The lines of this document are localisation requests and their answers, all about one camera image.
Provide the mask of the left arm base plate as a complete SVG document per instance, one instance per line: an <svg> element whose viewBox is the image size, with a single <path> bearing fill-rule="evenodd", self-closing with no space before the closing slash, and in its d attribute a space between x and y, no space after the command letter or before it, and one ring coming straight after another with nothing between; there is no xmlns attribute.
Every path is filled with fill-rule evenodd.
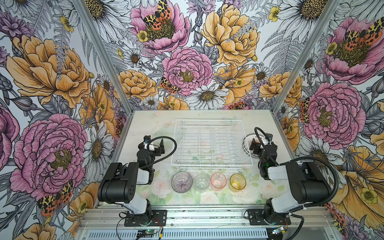
<svg viewBox="0 0 384 240"><path fill-rule="evenodd" d="M164 227L167 222L167 210L151 210L141 215L125 218L125 227Z"/></svg>

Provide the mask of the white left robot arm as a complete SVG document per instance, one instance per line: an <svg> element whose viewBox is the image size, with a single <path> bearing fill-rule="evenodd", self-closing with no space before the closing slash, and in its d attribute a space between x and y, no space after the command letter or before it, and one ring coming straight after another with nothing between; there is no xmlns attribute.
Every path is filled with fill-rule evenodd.
<svg viewBox="0 0 384 240"><path fill-rule="evenodd" d="M137 160L128 164L111 163L98 188L98 200L126 209L126 227L148 226L155 219L149 200L136 194L138 185L150 185L155 176L156 157L165 153L164 141L152 144L150 136L139 144Z"/></svg>

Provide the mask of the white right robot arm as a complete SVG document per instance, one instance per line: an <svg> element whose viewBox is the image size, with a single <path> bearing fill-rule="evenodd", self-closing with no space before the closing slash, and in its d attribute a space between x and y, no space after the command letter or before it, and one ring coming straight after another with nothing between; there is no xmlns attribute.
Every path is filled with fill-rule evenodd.
<svg viewBox="0 0 384 240"><path fill-rule="evenodd" d="M259 171L266 181L287 180L290 189L279 197L266 201L262 212L263 220L273 225L289 214L329 202L336 194L339 179L334 170L334 186L327 182L319 163L328 169L332 166L317 157L299 157L288 162L277 163L277 146L252 140L249 151L259 157Z"/></svg>

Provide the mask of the white upturned ceramic bowl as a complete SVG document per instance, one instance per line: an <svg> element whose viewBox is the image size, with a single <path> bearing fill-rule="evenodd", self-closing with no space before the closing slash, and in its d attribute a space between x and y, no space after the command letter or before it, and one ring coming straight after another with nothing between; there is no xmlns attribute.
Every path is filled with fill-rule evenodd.
<svg viewBox="0 0 384 240"><path fill-rule="evenodd" d="M193 178L187 172L179 172L173 176L171 184L175 192L183 194L191 189L193 185Z"/></svg>

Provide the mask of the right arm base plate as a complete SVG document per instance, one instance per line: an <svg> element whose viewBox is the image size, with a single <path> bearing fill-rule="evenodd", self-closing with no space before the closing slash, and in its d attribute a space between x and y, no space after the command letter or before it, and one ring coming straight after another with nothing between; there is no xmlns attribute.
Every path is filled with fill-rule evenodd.
<svg viewBox="0 0 384 240"><path fill-rule="evenodd" d="M291 220L289 215L265 213L262 209L248 209L247 218L251 226L289 226Z"/></svg>

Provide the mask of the yellow plastic cup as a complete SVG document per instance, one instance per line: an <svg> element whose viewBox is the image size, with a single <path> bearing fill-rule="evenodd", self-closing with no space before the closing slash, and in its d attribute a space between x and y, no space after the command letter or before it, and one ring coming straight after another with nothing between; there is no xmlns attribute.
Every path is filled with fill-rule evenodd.
<svg viewBox="0 0 384 240"><path fill-rule="evenodd" d="M230 190L232 192L242 191L247 185L245 177L241 174L233 174L230 177Z"/></svg>

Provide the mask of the orange sunburst plate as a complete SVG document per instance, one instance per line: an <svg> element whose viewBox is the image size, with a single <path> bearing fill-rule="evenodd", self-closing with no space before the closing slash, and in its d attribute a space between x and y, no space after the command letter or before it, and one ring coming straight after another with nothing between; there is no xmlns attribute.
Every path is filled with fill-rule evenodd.
<svg viewBox="0 0 384 240"><path fill-rule="evenodd" d="M265 138L264 136L257 137L256 134L247 135L242 142L244 152L250 157L254 159L258 159L260 156L261 149L263 149L263 146L260 143L260 140L262 140L264 144L267 143L267 141L264 140L264 138Z"/></svg>

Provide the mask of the clear plastic cup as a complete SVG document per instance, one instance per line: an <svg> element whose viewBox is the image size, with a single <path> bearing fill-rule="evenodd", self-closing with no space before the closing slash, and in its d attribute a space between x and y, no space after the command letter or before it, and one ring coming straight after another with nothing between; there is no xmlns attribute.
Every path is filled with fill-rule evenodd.
<svg viewBox="0 0 384 240"><path fill-rule="evenodd" d="M199 191L206 190L210 186L210 183L210 176L204 173L198 174L194 180L194 185Z"/></svg>

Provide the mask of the pink plastic cup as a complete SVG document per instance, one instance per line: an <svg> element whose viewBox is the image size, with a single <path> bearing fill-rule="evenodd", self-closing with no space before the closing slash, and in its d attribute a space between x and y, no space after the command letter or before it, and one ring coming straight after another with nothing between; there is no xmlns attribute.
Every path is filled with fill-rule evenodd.
<svg viewBox="0 0 384 240"><path fill-rule="evenodd" d="M227 177L222 173L212 174L210 181L211 181L211 186L215 191L221 191L227 185Z"/></svg>

